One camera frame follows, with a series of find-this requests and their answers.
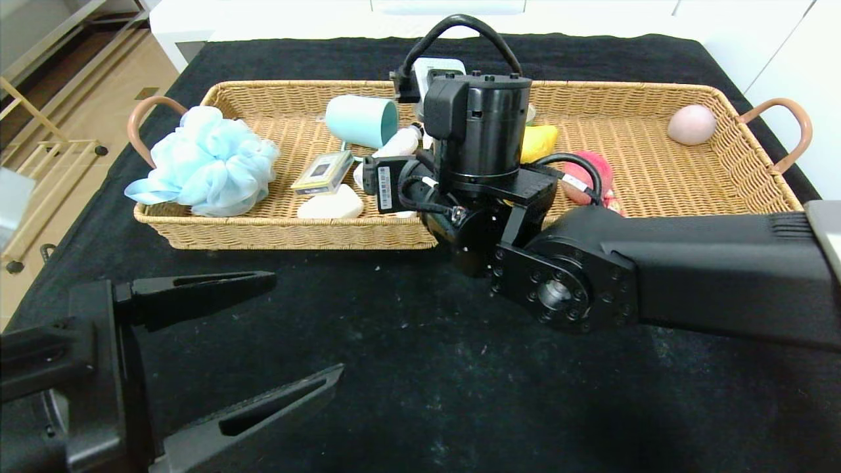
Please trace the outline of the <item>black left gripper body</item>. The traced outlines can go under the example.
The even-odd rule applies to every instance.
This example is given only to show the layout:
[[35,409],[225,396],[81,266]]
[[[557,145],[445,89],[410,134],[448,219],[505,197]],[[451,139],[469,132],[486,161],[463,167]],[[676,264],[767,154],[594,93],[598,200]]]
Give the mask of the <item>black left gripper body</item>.
[[63,317],[3,333],[3,472],[147,472],[160,454],[115,287],[82,284]]

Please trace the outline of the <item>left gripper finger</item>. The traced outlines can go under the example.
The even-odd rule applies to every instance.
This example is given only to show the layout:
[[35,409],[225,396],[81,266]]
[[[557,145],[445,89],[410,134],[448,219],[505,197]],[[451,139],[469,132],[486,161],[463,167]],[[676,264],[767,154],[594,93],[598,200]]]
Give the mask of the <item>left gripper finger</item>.
[[118,284],[113,299],[118,320],[156,332],[260,296],[276,282],[269,271],[155,277]]
[[162,441],[150,472],[237,472],[334,399],[334,367],[239,402]]

